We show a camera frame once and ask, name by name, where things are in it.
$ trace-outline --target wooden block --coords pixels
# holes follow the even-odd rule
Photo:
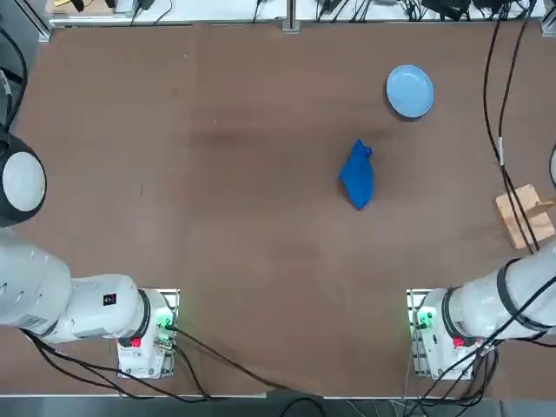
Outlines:
[[[534,207],[538,202],[540,202],[539,195],[535,190],[535,187],[531,184],[527,184],[519,189],[516,189],[516,193],[520,198],[521,204],[523,205],[523,209],[527,212],[528,209]],[[527,240],[532,243],[533,239],[531,238],[531,234],[527,229],[525,221],[523,220],[523,216],[520,213],[519,206],[515,201],[515,198],[512,195],[513,202],[515,204],[515,209],[518,213],[519,221],[523,230],[527,236]],[[510,206],[510,202],[507,198],[507,195],[500,195],[496,198],[496,208],[498,209],[498,213],[502,218],[502,221],[506,224],[506,228],[508,234],[510,235],[510,239],[512,240],[512,244],[516,249],[523,249],[526,247],[523,238],[521,237],[520,229],[518,228],[518,223],[516,219],[513,217],[512,207]],[[529,217],[529,223],[533,228],[533,232],[535,233],[535,237],[537,241],[540,242],[548,237],[554,236],[556,231],[554,230],[553,223],[551,222],[550,218],[546,213],[542,213],[540,215],[536,215],[534,217]]]

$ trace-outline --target table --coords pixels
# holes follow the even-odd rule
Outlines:
[[[18,135],[49,178],[17,233],[74,276],[131,275],[180,288],[180,326],[265,377],[326,396],[400,397],[407,288],[461,284],[516,255],[493,200],[503,192],[484,127],[491,23],[59,30],[41,45]],[[489,99],[496,126],[517,36],[503,23]],[[506,108],[516,187],[554,193],[556,43],[533,23]],[[384,99],[401,63],[435,103],[403,122]],[[374,149],[361,212],[337,175],[355,139]],[[2,328],[0,392],[93,394]],[[116,364],[113,341],[63,351]],[[265,388],[189,345],[213,394]],[[554,399],[550,349],[500,348],[489,396]],[[185,367],[162,387],[194,392]],[[408,394],[430,385],[411,374]],[[140,388],[126,384],[133,392]]]

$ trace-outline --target green light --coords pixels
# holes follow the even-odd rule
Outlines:
[[[169,325],[172,324],[172,316],[161,315],[156,319],[156,324],[165,328],[166,326],[169,326]]]

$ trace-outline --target red button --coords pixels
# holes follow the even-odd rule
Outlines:
[[[460,337],[454,337],[452,343],[455,348],[463,348],[463,339]]]

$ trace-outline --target blue towel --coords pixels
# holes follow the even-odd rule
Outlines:
[[[340,179],[346,187],[351,203],[356,209],[363,209],[373,198],[374,172],[368,158],[373,150],[362,141],[355,141],[349,159],[341,168]]]

